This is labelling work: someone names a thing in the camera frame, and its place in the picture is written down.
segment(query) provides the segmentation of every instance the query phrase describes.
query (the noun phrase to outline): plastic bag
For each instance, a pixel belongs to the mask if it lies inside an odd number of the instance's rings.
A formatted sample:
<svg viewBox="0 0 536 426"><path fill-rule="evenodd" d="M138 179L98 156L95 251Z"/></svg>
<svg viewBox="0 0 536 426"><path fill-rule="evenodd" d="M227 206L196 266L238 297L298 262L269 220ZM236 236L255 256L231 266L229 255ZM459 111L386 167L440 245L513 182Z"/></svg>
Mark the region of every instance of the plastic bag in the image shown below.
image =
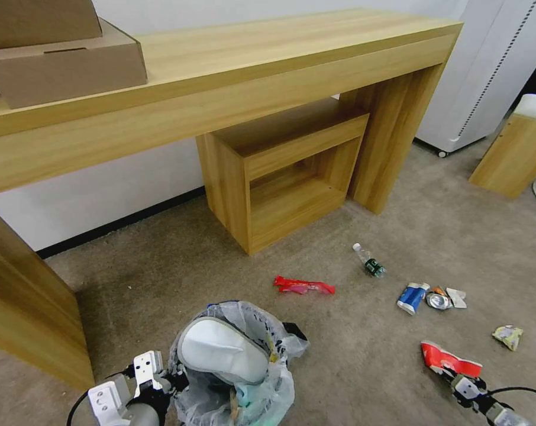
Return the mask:
<svg viewBox="0 0 536 426"><path fill-rule="evenodd" d="M301 356L308 348L309 342L288 333L276 317L248 302L231 301L209 305L194 319L200 317L215 317L229 322L258 344L270 357L264 382L256 386L235 384L241 396L246 393L249 404L240 407L234 425L278 425L293 404L295 396L288 361ZM170 371L174 371L179 364L178 340L179 335L170 351ZM191 426L232 425L232 386L210 373L187 369L187 376L188 389L173 400L179 421Z"/></svg>

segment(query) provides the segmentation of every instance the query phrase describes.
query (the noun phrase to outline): gray carpet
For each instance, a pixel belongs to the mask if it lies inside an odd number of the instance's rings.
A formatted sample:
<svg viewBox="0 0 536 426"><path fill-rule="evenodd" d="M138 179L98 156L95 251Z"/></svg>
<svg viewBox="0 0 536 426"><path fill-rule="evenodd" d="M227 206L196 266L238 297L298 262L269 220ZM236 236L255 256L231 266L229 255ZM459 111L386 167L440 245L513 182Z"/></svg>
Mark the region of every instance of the gray carpet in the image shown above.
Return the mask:
<svg viewBox="0 0 536 426"><path fill-rule="evenodd" d="M509 201L467 182L487 148L438 159L413 147L382 215L348 201L252 257L202 197L50 258L77 291L95 377L148 349L167 353L207 303L245 299L297 322L311 341L290 366L296 399L282 424L486 424L424 367L419 342L483 363L493 388L536 388L536 199L527 189ZM384 278L359 268L356 241L383 262ZM337 294L280 295L277 274L323 280ZM422 304L410 317L395 305L410 281L462 289L468 308ZM525 330L517 352L491 337L504 324ZM0 352L2 424L64 424L77 395ZM502 400L536 423L536 395ZM75 424L95 424L87 404Z"/></svg>

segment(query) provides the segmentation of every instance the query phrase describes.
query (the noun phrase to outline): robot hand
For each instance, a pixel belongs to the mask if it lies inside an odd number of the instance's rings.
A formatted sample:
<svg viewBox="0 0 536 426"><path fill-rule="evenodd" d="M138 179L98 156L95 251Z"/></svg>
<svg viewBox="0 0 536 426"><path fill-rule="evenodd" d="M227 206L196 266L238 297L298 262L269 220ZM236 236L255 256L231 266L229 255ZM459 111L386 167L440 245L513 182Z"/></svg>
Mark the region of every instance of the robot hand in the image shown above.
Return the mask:
<svg viewBox="0 0 536 426"><path fill-rule="evenodd" d="M136 378L133 398L126 377ZM163 426L171 398L188 385L182 366L169 373L163 369L161 352L148 351L88 395L100 426Z"/></svg>

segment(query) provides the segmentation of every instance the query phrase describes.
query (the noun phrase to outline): cardboard box lid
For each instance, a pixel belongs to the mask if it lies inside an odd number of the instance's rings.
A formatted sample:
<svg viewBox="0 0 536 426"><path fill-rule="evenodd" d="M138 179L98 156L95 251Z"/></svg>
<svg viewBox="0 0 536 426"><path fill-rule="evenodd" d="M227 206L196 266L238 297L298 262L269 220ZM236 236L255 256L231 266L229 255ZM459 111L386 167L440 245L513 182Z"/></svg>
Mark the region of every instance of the cardboard box lid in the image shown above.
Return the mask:
<svg viewBox="0 0 536 426"><path fill-rule="evenodd" d="M86 40L62 41L59 43L39 44L35 46L11 47L10 49L0 49L0 60L21 58L26 56L37 56L77 49L99 49L101 47L120 46L123 44L138 43L138 41L121 31L114 25L99 19L103 37L87 38Z"/></svg>
<svg viewBox="0 0 536 426"><path fill-rule="evenodd" d="M91 0L0 0L0 49L101 35Z"/></svg>

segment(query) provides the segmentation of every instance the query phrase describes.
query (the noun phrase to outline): table leg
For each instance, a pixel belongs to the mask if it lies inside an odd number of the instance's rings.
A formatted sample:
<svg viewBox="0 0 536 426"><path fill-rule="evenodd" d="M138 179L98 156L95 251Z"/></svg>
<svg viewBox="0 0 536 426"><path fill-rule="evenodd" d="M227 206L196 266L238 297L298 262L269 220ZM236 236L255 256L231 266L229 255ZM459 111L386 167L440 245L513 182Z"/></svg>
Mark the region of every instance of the table leg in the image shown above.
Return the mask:
<svg viewBox="0 0 536 426"><path fill-rule="evenodd" d="M379 214L402 168L445 64L342 93L370 112L349 195Z"/></svg>
<svg viewBox="0 0 536 426"><path fill-rule="evenodd" d="M94 384L75 295L1 218L0 349L78 389Z"/></svg>

